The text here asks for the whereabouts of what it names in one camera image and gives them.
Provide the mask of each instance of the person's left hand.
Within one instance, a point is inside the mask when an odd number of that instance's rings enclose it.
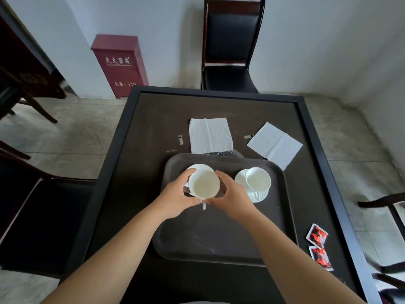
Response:
[[[187,197],[184,195],[183,188],[190,175],[196,171],[190,168],[180,174],[177,179],[169,183],[160,195],[151,204],[156,208],[162,219],[172,219],[181,214],[184,209],[202,203],[197,197]]]

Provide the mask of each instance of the dark wooden table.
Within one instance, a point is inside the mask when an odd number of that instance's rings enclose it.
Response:
[[[70,255],[68,276],[159,194],[167,160],[190,152],[191,118],[226,117],[234,148],[261,158],[245,135],[269,122],[303,144],[285,170],[298,244],[324,228],[332,272],[368,303],[381,303],[303,97],[136,86],[122,113]],[[178,136],[184,144],[180,145]],[[150,244],[122,302],[283,303],[264,267],[171,261]],[[322,301],[314,295],[314,301]]]

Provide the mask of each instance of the folded napkin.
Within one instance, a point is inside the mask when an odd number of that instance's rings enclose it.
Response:
[[[191,153],[226,152],[233,149],[226,118],[191,118]]]
[[[284,171],[301,149],[302,144],[266,122],[247,146],[267,160],[276,163]]]

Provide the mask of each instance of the forearm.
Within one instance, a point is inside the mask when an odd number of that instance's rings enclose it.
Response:
[[[119,303],[162,221],[152,204],[146,207],[43,303]]]
[[[259,211],[241,220],[251,233],[287,304],[313,303],[313,295],[327,303],[364,302],[334,275],[318,265]]]

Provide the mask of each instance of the gray tile floor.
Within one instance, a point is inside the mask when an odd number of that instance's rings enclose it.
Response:
[[[355,203],[405,191],[389,155],[356,110],[325,97],[305,100],[363,251],[382,265],[405,261],[405,242],[389,211]],[[17,115],[1,120],[0,139],[30,154],[29,163],[44,171],[97,178],[126,100],[68,94],[65,100],[38,101],[58,124],[18,104]],[[405,208],[398,209],[405,219]],[[393,276],[405,281],[405,273]],[[379,289],[389,286],[375,282]],[[0,303],[39,303],[57,284],[53,278],[0,270]]]

